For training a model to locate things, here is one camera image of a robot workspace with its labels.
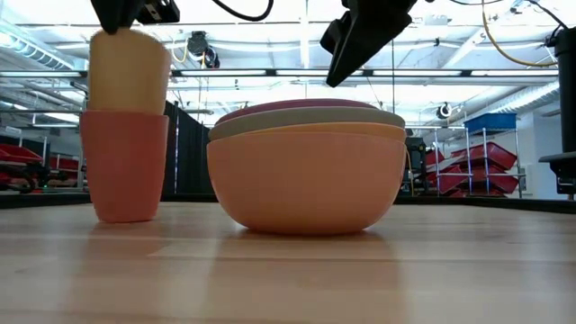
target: orange bowl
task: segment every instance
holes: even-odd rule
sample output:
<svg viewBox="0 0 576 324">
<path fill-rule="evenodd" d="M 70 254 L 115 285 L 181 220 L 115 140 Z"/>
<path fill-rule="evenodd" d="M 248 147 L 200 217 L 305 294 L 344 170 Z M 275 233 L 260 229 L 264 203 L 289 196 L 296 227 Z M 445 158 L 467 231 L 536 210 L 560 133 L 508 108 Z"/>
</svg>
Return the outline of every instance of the orange bowl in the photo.
<svg viewBox="0 0 576 324">
<path fill-rule="evenodd" d="M 287 132 L 334 132 L 345 134 L 364 134 L 384 137 L 386 139 L 397 140 L 400 142 L 404 142 L 406 140 L 406 131 L 404 129 L 398 126 L 385 125 L 375 122 L 321 122 L 313 124 L 274 127 L 265 130 L 254 130 L 242 135 Z"/>
<path fill-rule="evenodd" d="M 208 145 L 220 204 L 238 223 L 279 234 L 356 232 L 377 222 L 401 185 L 404 143 L 377 136 L 294 132 Z"/>
</svg>

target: cable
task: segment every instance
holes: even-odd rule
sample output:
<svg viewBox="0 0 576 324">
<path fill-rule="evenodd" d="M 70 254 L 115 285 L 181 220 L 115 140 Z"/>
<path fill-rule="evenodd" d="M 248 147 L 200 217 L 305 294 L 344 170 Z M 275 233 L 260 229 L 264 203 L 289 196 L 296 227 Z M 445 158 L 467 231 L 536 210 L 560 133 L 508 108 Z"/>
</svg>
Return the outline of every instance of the cable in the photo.
<svg viewBox="0 0 576 324">
<path fill-rule="evenodd" d="M 272 11 L 272 6 L 274 5 L 274 0 L 268 0 L 268 7 L 266 8 L 266 10 L 264 11 L 264 13 L 260 14 L 259 16 L 248 16 L 242 13 L 238 13 L 236 11 L 234 11 L 234 9 L 228 7 L 227 5 L 225 5 L 222 1 L 220 0 L 212 0 L 216 5 L 218 5 L 220 8 L 224 9 L 228 14 L 231 14 L 237 18 L 240 18 L 242 20 L 248 21 L 248 22 L 260 22 L 263 21 Z"/>
<path fill-rule="evenodd" d="M 560 18 L 558 18 L 555 14 L 553 14 L 550 10 L 544 8 L 541 4 L 539 4 L 538 2 L 534 1 L 534 0 L 526 0 L 528 1 L 530 4 L 532 5 L 536 5 L 538 8 L 542 9 L 543 12 L 547 13 L 549 16 L 552 17 L 552 19 L 556 20 L 557 23 L 559 23 L 565 30 L 568 30 L 568 26 L 560 20 Z"/>
<path fill-rule="evenodd" d="M 394 39 L 392 39 L 392 113 L 396 113 L 396 62 L 394 56 Z"/>
<path fill-rule="evenodd" d="M 172 44 L 176 44 L 176 39 L 172 39 Z M 188 59 L 188 46 L 184 46 L 184 56 L 182 58 L 178 58 L 176 56 L 176 54 L 174 53 L 174 47 L 172 47 L 172 57 L 175 59 L 176 62 L 178 63 L 184 63 L 186 62 L 186 59 Z"/>
<path fill-rule="evenodd" d="M 449 0 L 449 1 L 451 1 L 451 2 L 453 2 L 453 3 L 455 3 L 455 4 L 459 4 L 459 5 L 482 5 L 482 3 L 473 3 L 473 4 L 471 4 L 471 3 L 461 2 L 461 1 L 458 1 L 458 0 Z M 488 3 L 485 3 L 485 5 L 497 4 L 498 2 L 502 2 L 502 1 L 504 1 L 504 0 L 494 0 L 494 1 L 490 1 L 490 2 L 488 2 Z"/>
<path fill-rule="evenodd" d="M 484 25 L 484 30 L 486 31 L 486 36 L 488 36 L 488 38 L 490 39 L 490 42 L 492 43 L 492 45 L 494 45 L 494 48 L 496 48 L 496 50 L 506 59 L 514 62 L 514 63 L 518 63 L 520 65 L 523 66 L 527 66 L 527 67 L 536 67 L 536 68 L 548 68 L 551 66 L 555 66 L 558 63 L 553 62 L 553 63 L 533 63 L 533 62 L 527 62 L 521 59 L 517 59 L 517 58 L 512 58 L 507 52 L 505 52 L 500 45 L 498 45 L 498 43 L 496 42 L 496 39 L 494 39 L 494 36 L 492 36 L 492 34 L 490 33 L 490 29 L 488 28 L 488 19 L 486 18 L 486 7 L 485 7 L 485 2 L 486 0 L 481 0 L 482 1 L 482 23 Z"/>
<path fill-rule="evenodd" d="M 370 89 L 372 90 L 372 94 L 374 95 L 374 98 L 376 98 L 376 103 L 378 104 L 378 107 L 380 108 L 380 110 L 383 110 L 382 102 L 380 101 L 380 99 L 378 99 L 378 94 L 376 94 L 376 92 L 374 91 L 374 87 L 372 86 L 372 81 L 370 81 L 370 77 L 367 76 L 366 80 L 368 80 L 368 85 L 370 85 Z"/>
</svg>

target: stacked cup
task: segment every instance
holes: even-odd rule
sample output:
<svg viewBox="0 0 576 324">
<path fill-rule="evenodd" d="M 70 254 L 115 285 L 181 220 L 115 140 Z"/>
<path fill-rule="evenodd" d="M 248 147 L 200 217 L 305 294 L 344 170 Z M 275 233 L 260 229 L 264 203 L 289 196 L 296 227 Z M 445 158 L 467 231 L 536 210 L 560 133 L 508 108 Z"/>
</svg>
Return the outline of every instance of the stacked cup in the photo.
<svg viewBox="0 0 576 324">
<path fill-rule="evenodd" d="M 80 119 L 86 176 L 105 222 L 150 221 L 162 193 L 170 53 L 138 31 L 98 32 L 90 42 L 90 101 Z"/>
<path fill-rule="evenodd" d="M 404 120 L 337 99 L 265 103 L 222 117 L 208 166 L 238 223 L 279 234 L 328 235 L 377 222 L 398 193 Z"/>
</svg>

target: pink bowl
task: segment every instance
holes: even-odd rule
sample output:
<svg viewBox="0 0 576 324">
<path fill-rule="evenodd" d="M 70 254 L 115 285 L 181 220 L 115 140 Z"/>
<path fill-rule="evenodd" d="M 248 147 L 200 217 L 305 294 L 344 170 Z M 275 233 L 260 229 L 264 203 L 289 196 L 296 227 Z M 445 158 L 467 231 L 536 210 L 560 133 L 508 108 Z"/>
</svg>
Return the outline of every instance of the pink bowl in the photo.
<svg viewBox="0 0 576 324">
<path fill-rule="evenodd" d="M 377 222 L 401 185 L 404 143 L 342 133 L 267 133 L 208 145 L 212 185 L 229 216 L 280 234 L 356 232 Z"/>
<path fill-rule="evenodd" d="M 231 120 L 240 116 L 246 116 L 251 113 L 262 113 L 272 110 L 289 109 L 289 108 L 303 108 L 303 107 L 357 107 L 357 108 L 374 108 L 376 107 L 368 103 L 360 103 L 353 100 L 346 99 L 298 99 L 298 100 L 285 100 L 273 103 L 262 103 L 245 109 L 236 110 L 229 114 L 224 115 L 216 125 L 227 120 Z"/>
</svg>

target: blue bin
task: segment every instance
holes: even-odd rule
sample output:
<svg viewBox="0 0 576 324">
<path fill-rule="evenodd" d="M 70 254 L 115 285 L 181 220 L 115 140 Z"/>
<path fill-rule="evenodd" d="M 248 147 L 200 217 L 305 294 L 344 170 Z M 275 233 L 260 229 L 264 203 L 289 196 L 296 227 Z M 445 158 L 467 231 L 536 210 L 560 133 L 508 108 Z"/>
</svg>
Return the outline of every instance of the blue bin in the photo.
<svg viewBox="0 0 576 324">
<path fill-rule="evenodd" d="M 470 134 L 482 133 L 486 129 L 487 135 L 510 131 L 516 128 L 515 113 L 485 113 L 482 116 L 472 118 L 464 122 L 464 126 Z"/>
</svg>

